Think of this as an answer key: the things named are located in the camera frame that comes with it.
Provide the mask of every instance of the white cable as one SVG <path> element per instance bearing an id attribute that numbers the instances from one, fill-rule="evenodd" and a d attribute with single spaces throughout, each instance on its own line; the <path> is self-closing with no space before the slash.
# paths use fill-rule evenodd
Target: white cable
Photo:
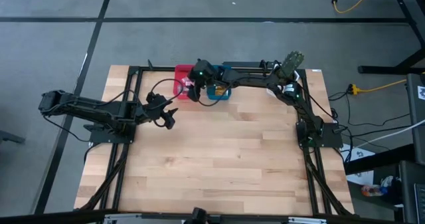
<path id="1" fill-rule="evenodd" d="M 366 145 L 368 143 L 375 142 L 375 141 L 378 141 L 378 140 L 381 140 L 381 139 L 384 139 L 384 138 L 388 138 L 388 137 L 391 137 L 391 136 L 394 136 L 394 135 L 397 135 L 397 134 L 401 134 L 401 133 L 403 133 L 403 132 L 405 132 L 407 130 L 411 130 L 412 128 L 415 128 L 415 127 L 417 127 L 417 126 L 419 126 L 419 125 L 421 125 L 423 123 L 425 123 L 425 120 L 422 120 L 419 123 L 416 123 L 416 124 L 414 124 L 414 125 L 412 125 L 412 126 L 410 126 L 408 128 L 405 128 L 405 129 L 400 130 L 398 132 L 395 132 L 393 134 L 388 134 L 388 135 L 385 135 L 385 136 L 382 136 L 382 137 L 379 137 L 379 138 L 375 138 L 374 140 L 371 140 L 369 142 L 365 142 L 364 144 L 360 144 L 358 146 L 355 146 L 355 148 L 360 148 L 360 147 L 362 147 L 362 146 L 364 146 L 364 145 Z"/>

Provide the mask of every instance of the pink object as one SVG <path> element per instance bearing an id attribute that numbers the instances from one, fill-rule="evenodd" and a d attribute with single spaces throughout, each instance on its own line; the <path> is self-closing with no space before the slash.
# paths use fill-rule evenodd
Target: pink object
<path id="1" fill-rule="evenodd" d="M 191 69 L 194 67 L 193 64 L 178 64 L 175 66 L 175 72 L 174 72 L 174 78 L 177 80 L 180 80 L 185 86 L 190 85 L 190 80 L 188 80 L 187 74 L 191 71 Z M 180 84 L 178 82 L 174 82 L 173 87 L 173 93 L 174 95 L 177 95 L 180 91 Z M 183 87 L 183 92 L 178 95 L 178 99 L 189 99 L 187 97 L 187 92 L 189 91 L 188 88 Z"/>

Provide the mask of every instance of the wooden tabletop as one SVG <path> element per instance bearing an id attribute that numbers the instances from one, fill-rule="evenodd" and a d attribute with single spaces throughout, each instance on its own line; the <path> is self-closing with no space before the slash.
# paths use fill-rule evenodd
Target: wooden tabletop
<path id="1" fill-rule="evenodd" d="M 102 100 L 124 90 L 128 67 L 111 66 Z M 321 71 L 306 74 L 310 94 L 330 112 Z M 145 103 L 156 82 L 173 77 L 174 72 L 144 72 L 140 100 Z M 172 87 L 173 82 L 163 82 L 154 91 L 170 98 Z M 201 96 L 203 102 L 212 102 L 205 93 Z M 229 100 L 212 107 L 175 99 L 167 108 L 179 108 L 172 130 L 153 123 L 137 127 L 120 211 L 191 213 L 193 207 L 201 207 L 221 214 L 311 215 L 294 108 L 263 88 L 249 87 L 233 89 Z M 315 104 L 313 111 L 331 121 Z M 88 154 L 75 207 L 84 205 L 103 182 L 111 147 L 102 144 Z M 327 184 L 353 212 L 341 157 L 331 148 L 321 148 L 321 156 Z M 115 183 L 111 187 L 107 207 L 112 205 Z M 317 184 L 316 191 L 323 212 Z"/>

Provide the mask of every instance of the wooden table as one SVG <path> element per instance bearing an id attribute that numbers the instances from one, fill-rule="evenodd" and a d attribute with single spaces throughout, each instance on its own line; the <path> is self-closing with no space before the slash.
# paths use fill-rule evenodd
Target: wooden table
<path id="1" fill-rule="evenodd" d="M 128 67 L 111 66 L 102 100 L 124 90 Z M 321 71 L 306 74 L 311 95 L 330 112 Z M 145 103 L 156 82 L 173 77 L 173 72 L 144 72 L 140 100 Z M 173 82 L 163 82 L 155 92 L 170 98 L 172 87 Z M 249 87 L 233 89 L 230 100 L 212 107 L 176 99 L 168 108 L 179 108 L 172 130 L 153 123 L 137 127 L 120 211 L 191 213 L 201 207 L 220 214 L 311 215 L 294 108 L 263 88 Z M 331 121 L 315 104 L 313 111 Z M 102 144 L 88 154 L 75 207 L 84 205 L 103 182 L 111 147 Z M 331 148 L 321 148 L 321 156 L 327 184 L 353 212 L 341 157 Z M 114 190 L 115 183 L 107 207 L 112 206 Z M 316 192 L 323 212 L 317 184 Z"/>

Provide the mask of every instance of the blue container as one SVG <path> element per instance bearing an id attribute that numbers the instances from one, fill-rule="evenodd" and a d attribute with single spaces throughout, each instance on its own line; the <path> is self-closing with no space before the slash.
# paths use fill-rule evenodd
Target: blue container
<path id="1" fill-rule="evenodd" d="M 223 68 L 231 69 L 231 67 L 230 67 L 230 66 L 227 66 L 227 65 L 220 65 L 220 66 L 221 66 L 221 67 L 223 67 Z M 222 93 L 223 93 L 226 89 L 227 89 L 227 87 L 220 87 L 220 86 L 212 86 L 212 87 L 208 87 L 208 88 L 207 88 L 207 96 L 208 96 L 208 98 L 209 98 L 209 99 L 211 99 L 211 100 L 218 100 L 218 99 L 221 99 L 221 100 L 228 100 L 228 99 L 230 98 L 230 95 L 232 94 L 232 89 L 231 89 L 231 88 L 229 88 L 229 89 L 227 90 L 227 94 L 223 95 L 223 97 L 222 97 L 222 98 L 220 98 L 220 97 L 221 97 L 221 95 L 222 95 Z"/>

